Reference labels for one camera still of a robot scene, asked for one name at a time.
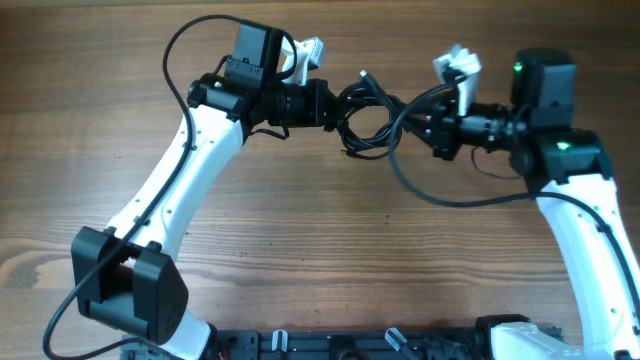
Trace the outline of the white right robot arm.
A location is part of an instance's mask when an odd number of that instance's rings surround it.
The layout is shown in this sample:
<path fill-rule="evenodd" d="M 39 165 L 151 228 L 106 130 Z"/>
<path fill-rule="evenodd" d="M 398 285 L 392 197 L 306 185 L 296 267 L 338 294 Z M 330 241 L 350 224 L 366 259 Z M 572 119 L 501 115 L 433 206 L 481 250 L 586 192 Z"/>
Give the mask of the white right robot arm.
<path fill-rule="evenodd" d="M 477 101 L 481 63 L 455 46 L 433 63 L 440 83 L 413 100 L 395 127 L 415 134 L 435 157 L 463 146 L 505 151 L 560 249 L 582 323 L 573 348 L 527 318 L 478 322 L 489 359 L 635 359 L 639 355 L 639 264 L 620 215 L 613 169 L 599 136 L 576 128 L 576 65 L 565 51 L 515 55 L 510 102 Z"/>

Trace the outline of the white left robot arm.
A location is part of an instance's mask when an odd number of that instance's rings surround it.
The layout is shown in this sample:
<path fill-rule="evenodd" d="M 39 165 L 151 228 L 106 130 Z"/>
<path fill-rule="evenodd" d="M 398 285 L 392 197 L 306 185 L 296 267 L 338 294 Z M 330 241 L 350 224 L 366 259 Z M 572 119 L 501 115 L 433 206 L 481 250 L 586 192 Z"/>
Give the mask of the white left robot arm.
<path fill-rule="evenodd" d="M 187 308 L 176 266 L 182 240 L 250 136 L 283 139 L 293 127 L 329 127 L 344 114 L 327 82 L 309 77 L 325 54 L 316 37 L 296 41 L 281 29 L 240 22 L 234 51 L 179 98 L 179 130 L 136 196 L 104 229 L 82 228 L 73 240 L 72 298 L 83 316 L 158 355 L 218 357 L 215 327 Z"/>

